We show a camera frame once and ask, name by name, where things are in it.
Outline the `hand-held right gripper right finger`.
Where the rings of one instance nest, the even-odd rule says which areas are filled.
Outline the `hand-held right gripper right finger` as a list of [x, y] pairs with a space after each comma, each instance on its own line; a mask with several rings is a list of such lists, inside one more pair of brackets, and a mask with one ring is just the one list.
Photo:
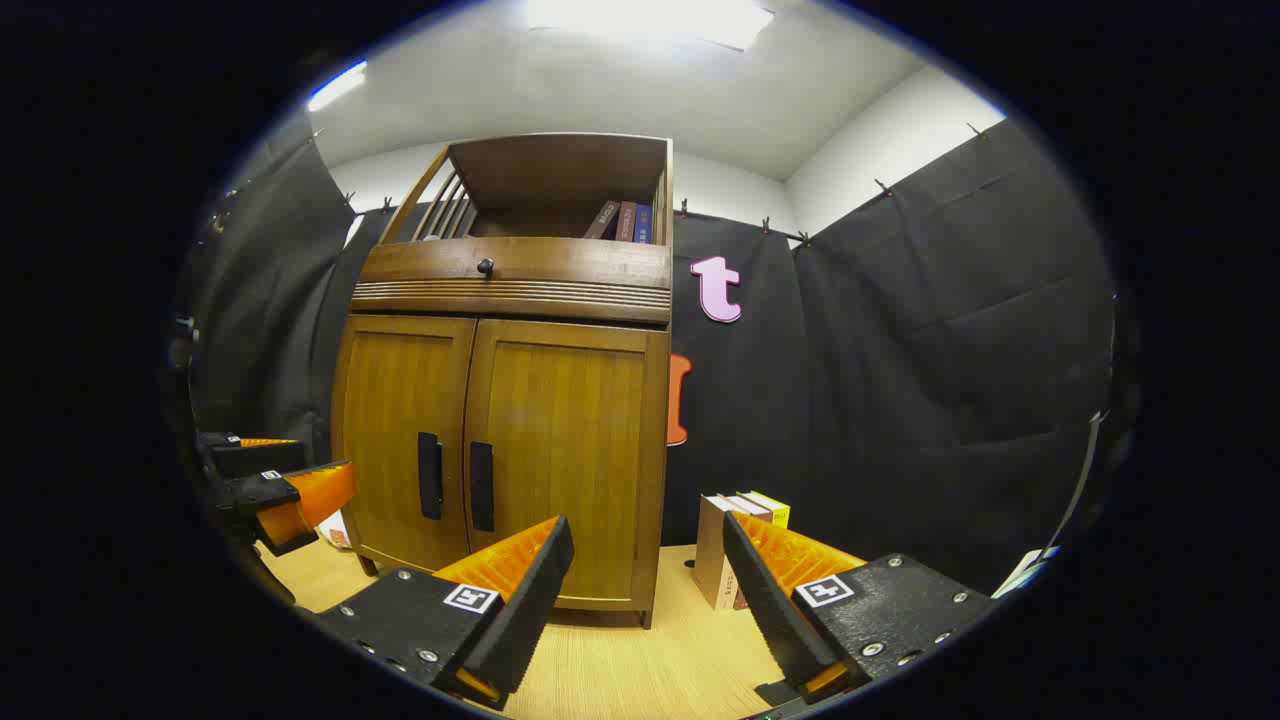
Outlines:
[[808, 705], [905, 673], [998, 606], [906, 556], [863, 560], [730, 511], [723, 547], [783, 683]]

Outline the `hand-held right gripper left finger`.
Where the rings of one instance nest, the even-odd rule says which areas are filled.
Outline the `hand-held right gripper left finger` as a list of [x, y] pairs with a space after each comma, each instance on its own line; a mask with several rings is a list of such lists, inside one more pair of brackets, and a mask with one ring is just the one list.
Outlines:
[[314, 623], [407, 682], [502, 710], [529, 669], [573, 561], [556, 515], [438, 571], [399, 568]]

